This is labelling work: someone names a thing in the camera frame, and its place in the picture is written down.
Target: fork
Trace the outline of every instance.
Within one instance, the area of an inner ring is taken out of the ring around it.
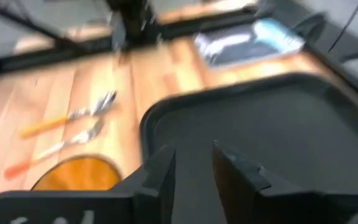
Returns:
[[[9,180],[15,178],[19,174],[29,170],[33,165],[42,162],[44,159],[49,158],[50,156],[54,155],[56,152],[62,150],[63,148],[75,144],[87,143],[88,141],[94,139],[100,133],[103,126],[104,126],[104,119],[100,118],[98,122],[96,122],[96,124],[91,129],[83,131],[67,141],[63,141],[52,146],[51,148],[39,154],[35,158],[32,158],[28,161],[22,161],[16,165],[8,167],[4,173],[5,179]]]

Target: black tray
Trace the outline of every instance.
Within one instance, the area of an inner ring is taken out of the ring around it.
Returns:
[[[177,148],[174,223],[224,223],[214,140],[290,183],[265,194],[358,194],[358,105],[315,75],[291,73],[162,100],[143,117],[141,139],[144,159],[165,144]]]

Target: orange handle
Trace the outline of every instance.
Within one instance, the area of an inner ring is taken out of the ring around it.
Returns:
[[[24,128],[19,131],[19,135],[22,138],[28,138],[35,134],[38,134],[42,131],[46,131],[57,127],[59,125],[65,124],[68,121],[68,116],[63,116],[61,118],[53,119],[50,121],[45,121],[43,123],[37,124],[33,127]]]
[[[33,163],[34,163],[33,161],[26,161],[26,162],[21,162],[19,164],[11,166],[10,168],[5,170],[5,173],[4,173],[5,179],[7,179],[7,180],[13,179],[14,177],[18,176],[19,174],[29,170]]]

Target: table surface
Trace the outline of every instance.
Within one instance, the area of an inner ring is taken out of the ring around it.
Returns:
[[[108,32],[103,27],[88,27],[73,29],[69,35],[83,40]],[[48,44],[45,39],[31,37],[19,42],[17,51]],[[154,103],[172,95],[287,72],[322,75],[358,102],[358,95],[308,52],[211,71],[196,53],[191,37],[126,55],[102,54],[3,75],[0,77],[0,192],[29,190],[59,161],[79,154],[104,155],[127,177],[142,163],[139,123]],[[110,90],[117,90],[117,98],[95,140],[64,149],[16,179],[4,179],[7,167],[92,127],[97,118],[83,118],[26,140],[18,137],[18,128],[88,106]]]

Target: metal pole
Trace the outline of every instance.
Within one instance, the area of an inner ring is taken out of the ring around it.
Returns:
[[[35,24],[34,22],[28,19],[23,19],[20,16],[12,12],[9,12],[7,10],[4,10],[1,7],[0,7],[0,16],[7,19],[8,21],[15,22],[16,24],[19,24],[30,30],[34,30],[43,35],[46,35],[47,37],[52,38],[55,41],[55,45],[57,47],[69,47],[76,50],[78,53],[86,52],[86,49],[84,49],[81,45],[77,44],[76,42],[65,37],[60,37],[58,34],[54,33],[53,31],[50,31],[48,28],[45,28],[45,26],[40,26],[39,24]]]

